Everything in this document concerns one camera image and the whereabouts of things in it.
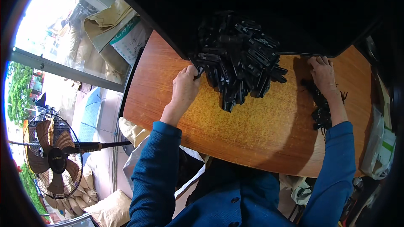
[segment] green foliage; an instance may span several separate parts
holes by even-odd
[[[16,125],[22,126],[23,120],[28,118],[29,95],[32,89],[29,82],[32,78],[33,69],[17,62],[11,62],[7,75],[12,77],[10,90],[8,91],[7,114]]]
[[[22,170],[20,173],[21,183],[23,184],[28,197],[31,199],[33,206],[36,208],[36,211],[38,211],[39,214],[47,214],[48,211],[43,207],[41,201],[39,200],[36,185],[29,175],[27,165],[24,163],[20,168]]]

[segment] electric fan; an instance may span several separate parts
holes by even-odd
[[[31,120],[24,132],[24,142],[24,160],[31,179],[53,199],[66,198],[78,188],[84,152],[131,144],[130,141],[78,142],[69,124],[50,113]]]

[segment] table surface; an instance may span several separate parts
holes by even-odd
[[[335,79],[345,101],[355,136],[356,166],[364,154],[371,126],[371,68],[351,46],[332,59]],[[158,121],[171,100],[172,81],[190,64],[153,32],[130,84],[124,117],[147,129]],[[310,79],[304,58],[282,55],[287,82],[271,83],[264,98],[245,98],[231,113],[219,106],[219,93],[201,76],[199,94],[178,124],[181,144],[229,162],[276,173],[317,177],[325,154],[324,136],[313,130],[314,102],[300,85]]]

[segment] blue jacket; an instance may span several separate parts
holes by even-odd
[[[171,220],[178,177],[181,130],[154,122],[136,164],[128,226],[292,226],[277,210],[279,182],[270,173],[253,183],[234,182],[196,200]],[[352,193],[356,171],[352,124],[326,133],[326,153],[300,226],[336,226]],[[255,186],[265,188],[257,193]]]

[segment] fan grill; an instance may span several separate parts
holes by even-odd
[[[50,125],[46,131],[43,129],[44,124]],[[64,155],[66,156],[65,170],[61,174],[55,173],[54,169],[47,168],[48,159],[51,155],[50,150],[53,148],[61,148],[63,151],[63,148],[67,146],[72,147],[68,143],[71,145],[74,143],[76,152],[81,152],[78,138],[68,123],[57,115],[41,114],[28,124],[24,133],[24,142],[30,144],[24,146],[24,159],[27,167],[29,167],[30,177],[38,188],[53,199],[62,199],[73,194],[82,178],[82,155]]]

